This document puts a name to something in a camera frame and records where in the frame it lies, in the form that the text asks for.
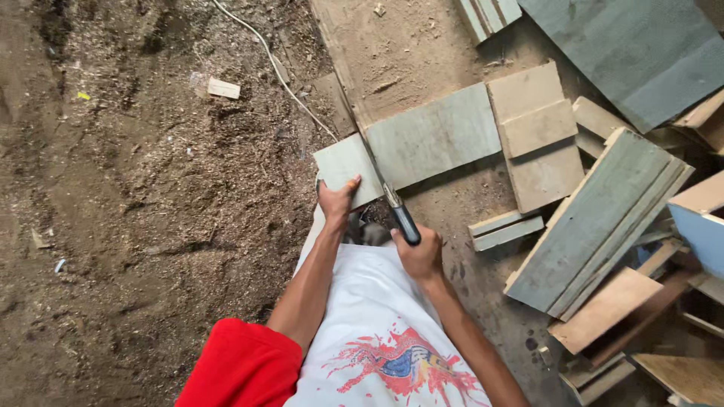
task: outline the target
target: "dirt floor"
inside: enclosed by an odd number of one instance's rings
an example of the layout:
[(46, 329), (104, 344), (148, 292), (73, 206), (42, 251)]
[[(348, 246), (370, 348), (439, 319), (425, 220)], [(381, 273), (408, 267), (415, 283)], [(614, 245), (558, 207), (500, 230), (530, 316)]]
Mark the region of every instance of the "dirt floor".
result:
[[(229, 7), (298, 94), (332, 71), (305, 1)], [(211, 1), (0, 2), (0, 405), (169, 405), (217, 319), (266, 321), (331, 142)]]

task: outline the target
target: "person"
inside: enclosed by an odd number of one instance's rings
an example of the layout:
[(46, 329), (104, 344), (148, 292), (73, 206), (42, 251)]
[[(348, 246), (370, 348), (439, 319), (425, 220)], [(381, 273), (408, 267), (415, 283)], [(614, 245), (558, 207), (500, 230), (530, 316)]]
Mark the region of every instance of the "person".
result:
[(324, 226), (266, 326), (218, 321), (176, 406), (529, 406), (444, 276), (439, 233), (341, 244), (360, 181), (321, 182)]

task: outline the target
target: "white t-shirt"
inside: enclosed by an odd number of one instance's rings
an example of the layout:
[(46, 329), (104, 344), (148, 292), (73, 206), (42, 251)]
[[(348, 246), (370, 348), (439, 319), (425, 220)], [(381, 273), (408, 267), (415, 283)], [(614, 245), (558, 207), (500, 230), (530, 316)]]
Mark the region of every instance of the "white t-shirt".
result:
[(490, 406), (394, 248), (340, 245), (327, 312), (285, 406)]

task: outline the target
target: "saw handle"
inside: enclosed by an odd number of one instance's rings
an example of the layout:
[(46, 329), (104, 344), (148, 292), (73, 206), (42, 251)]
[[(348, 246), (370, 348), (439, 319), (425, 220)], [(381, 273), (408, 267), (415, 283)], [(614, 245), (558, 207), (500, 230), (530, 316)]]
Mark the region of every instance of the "saw handle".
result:
[(412, 216), (410, 216), (410, 212), (405, 208), (405, 205), (393, 207), (392, 215), (395, 217), (397, 224), (400, 225), (400, 231), (403, 233), (405, 242), (410, 246), (420, 244), (422, 240), (420, 231), (417, 230), (417, 226), (415, 226), (415, 222), (413, 222)]

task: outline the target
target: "hand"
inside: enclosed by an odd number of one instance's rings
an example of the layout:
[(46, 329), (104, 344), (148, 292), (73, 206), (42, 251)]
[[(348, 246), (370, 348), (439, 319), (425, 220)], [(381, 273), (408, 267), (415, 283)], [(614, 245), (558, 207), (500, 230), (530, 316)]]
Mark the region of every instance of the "hand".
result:
[(360, 185), (362, 176), (357, 174), (339, 190), (331, 190), (322, 180), (319, 183), (319, 206), (327, 223), (346, 225), (352, 206), (352, 197)]
[(442, 236), (432, 229), (417, 225), (421, 241), (417, 246), (405, 242), (398, 229), (392, 230), (392, 239), (397, 246), (397, 254), (405, 267), (405, 271), (418, 285), (427, 285), (443, 276), (442, 273)]

